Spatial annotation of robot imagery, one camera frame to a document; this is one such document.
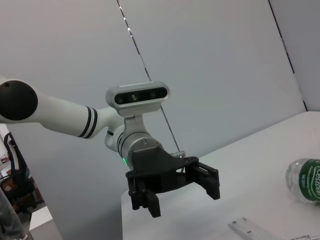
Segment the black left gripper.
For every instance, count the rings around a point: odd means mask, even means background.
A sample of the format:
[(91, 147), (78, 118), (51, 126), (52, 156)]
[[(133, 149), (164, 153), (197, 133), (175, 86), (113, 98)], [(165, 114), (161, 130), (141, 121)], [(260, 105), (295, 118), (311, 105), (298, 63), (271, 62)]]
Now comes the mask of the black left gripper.
[(134, 151), (133, 170), (125, 176), (133, 210), (148, 209), (153, 218), (161, 216), (155, 193), (177, 190), (191, 183), (205, 189), (213, 199), (220, 199), (219, 171), (199, 162), (197, 157), (175, 157), (160, 147)]

